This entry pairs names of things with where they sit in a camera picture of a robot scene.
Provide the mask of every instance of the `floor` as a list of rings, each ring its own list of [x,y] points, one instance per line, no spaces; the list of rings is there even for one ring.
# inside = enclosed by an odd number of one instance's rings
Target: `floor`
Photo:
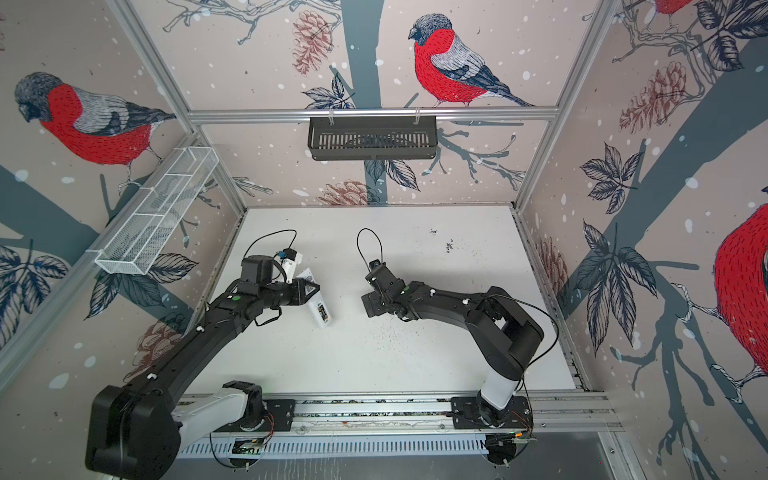
[[[252,209],[247,214],[214,298],[240,275],[240,261],[256,238],[294,228],[293,248],[304,255],[332,316],[320,329],[308,307],[284,307],[280,320],[249,326],[194,380],[188,393],[211,393],[233,379],[255,382],[266,393],[461,392],[478,390],[487,363],[469,333],[422,319],[369,319],[360,300],[370,291],[366,265],[357,252],[358,231],[381,238],[384,260],[406,282],[421,280],[455,292],[485,292],[500,286],[513,297],[544,308],[531,265],[503,206]],[[272,255],[292,234],[257,243],[250,254]],[[379,256],[369,232],[360,237],[368,261]],[[554,341],[540,312],[525,307],[545,331],[538,352]],[[266,311],[259,321],[271,317]],[[560,346],[526,374],[531,390],[573,389]]]

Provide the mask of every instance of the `bird beak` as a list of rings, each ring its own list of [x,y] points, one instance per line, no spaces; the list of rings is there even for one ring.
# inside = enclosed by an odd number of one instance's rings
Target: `bird beak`
[[[20,104],[18,106],[18,111],[22,113],[22,117],[29,123],[29,121],[32,119],[32,115],[29,112],[29,105],[27,104]]]

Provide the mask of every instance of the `white dot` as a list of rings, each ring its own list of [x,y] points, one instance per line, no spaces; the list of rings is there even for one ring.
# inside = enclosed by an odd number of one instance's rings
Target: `white dot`
[[[51,380],[48,383],[49,389],[63,389],[65,385],[67,385],[67,382],[69,381],[69,374],[68,373],[62,373],[61,375],[55,377],[53,380]]]

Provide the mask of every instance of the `black wire basket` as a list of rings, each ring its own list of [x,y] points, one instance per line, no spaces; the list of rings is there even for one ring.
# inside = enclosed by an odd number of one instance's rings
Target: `black wire basket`
[[[312,158],[328,160],[430,160],[437,155],[435,117],[310,119]]]

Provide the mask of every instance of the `white wire basket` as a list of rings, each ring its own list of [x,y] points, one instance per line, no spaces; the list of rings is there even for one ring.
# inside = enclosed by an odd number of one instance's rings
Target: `white wire basket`
[[[107,273],[146,275],[181,218],[219,163],[213,148],[179,150],[168,172],[99,253],[96,264]]]

